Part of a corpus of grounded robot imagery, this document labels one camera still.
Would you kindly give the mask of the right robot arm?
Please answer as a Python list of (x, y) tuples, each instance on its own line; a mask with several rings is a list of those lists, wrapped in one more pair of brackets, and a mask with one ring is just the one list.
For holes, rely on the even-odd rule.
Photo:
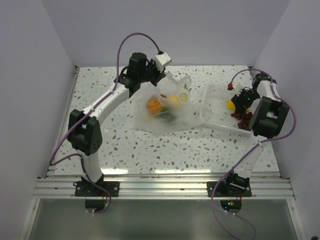
[(262, 70), (253, 71), (258, 73), (253, 77), (251, 87), (241, 84), (233, 86), (234, 77), (228, 84), (228, 90), (234, 91), (234, 96), (228, 101), (227, 107), (240, 117), (249, 113), (254, 101), (259, 101), (247, 126), (250, 137), (245, 153), (222, 185), (223, 192), (231, 197), (249, 190), (254, 165), (267, 143), (289, 136), (279, 137), (290, 107), (279, 97), (277, 82)]

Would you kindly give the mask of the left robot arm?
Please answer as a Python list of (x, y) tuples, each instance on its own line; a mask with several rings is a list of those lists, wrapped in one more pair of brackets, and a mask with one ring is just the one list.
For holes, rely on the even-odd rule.
[(86, 190), (92, 196), (99, 196), (104, 190), (98, 157), (98, 150), (103, 143), (102, 123), (113, 110), (137, 92), (142, 83), (150, 82), (156, 86), (165, 77), (166, 65), (171, 60), (166, 52), (160, 52), (151, 59), (144, 53), (133, 53), (128, 65), (114, 81), (115, 88), (110, 88), (83, 110), (74, 109), (70, 113), (67, 140), (81, 156), (83, 178), (88, 181)]

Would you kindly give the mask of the yellow fake pear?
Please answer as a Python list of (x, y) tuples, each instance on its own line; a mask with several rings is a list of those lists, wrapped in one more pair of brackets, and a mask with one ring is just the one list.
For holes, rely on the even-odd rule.
[(180, 98), (179, 97), (177, 97), (177, 96), (169, 96), (168, 98), (167, 98), (167, 102), (169, 103), (169, 104), (179, 104), (181, 101), (180, 101)]

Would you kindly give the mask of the yellow fake mango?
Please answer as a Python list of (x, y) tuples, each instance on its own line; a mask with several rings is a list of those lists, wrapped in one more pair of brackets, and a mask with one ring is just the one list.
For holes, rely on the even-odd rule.
[(236, 112), (236, 106), (235, 106), (235, 104), (234, 104), (231, 100), (228, 100), (228, 101), (226, 102), (226, 106), (227, 106), (227, 108), (230, 109), (231, 111)]

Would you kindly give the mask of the clear printed plastic bag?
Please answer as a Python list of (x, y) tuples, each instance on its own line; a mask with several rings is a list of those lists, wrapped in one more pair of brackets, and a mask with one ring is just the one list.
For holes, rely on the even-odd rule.
[[(176, 79), (170, 72), (165, 73), (157, 86), (151, 83), (143, 83), (138, 91), (135, 112), (135, 128), (154, 135), (164, 135), (169, 132), (183, 131), (196, 128), (204, 124), (200, 118), (201, 103), (191, 101), (191, 77), (187, 74)], [(178, 104), (169, 104), (167, 98), (177, 96)], [(151, 97), (157, 97), (164, 106), (164, 112), (151, 115), (146, 109), (146, 103)]]

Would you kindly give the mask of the red fake grapes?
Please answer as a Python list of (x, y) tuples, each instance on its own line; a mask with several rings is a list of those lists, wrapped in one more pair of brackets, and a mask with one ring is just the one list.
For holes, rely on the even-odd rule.
[(252, 119), (253, 113), (252, 112), (246, 112), (246, 113), (238, 113), (233, 112), (231, 115), (234, 119), (238, 120), (237, 126), (241, 130), (250, 131), (250, 121)]

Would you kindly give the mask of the orange fake pineapple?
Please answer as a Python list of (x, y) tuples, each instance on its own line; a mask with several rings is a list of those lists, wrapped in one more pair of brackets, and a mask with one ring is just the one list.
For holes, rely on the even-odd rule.
[(151, 97), (145, 104), (146, 110), (151, 115), (157, 115), (165, 111), (164, 106), (159, 102), (157, 97)]

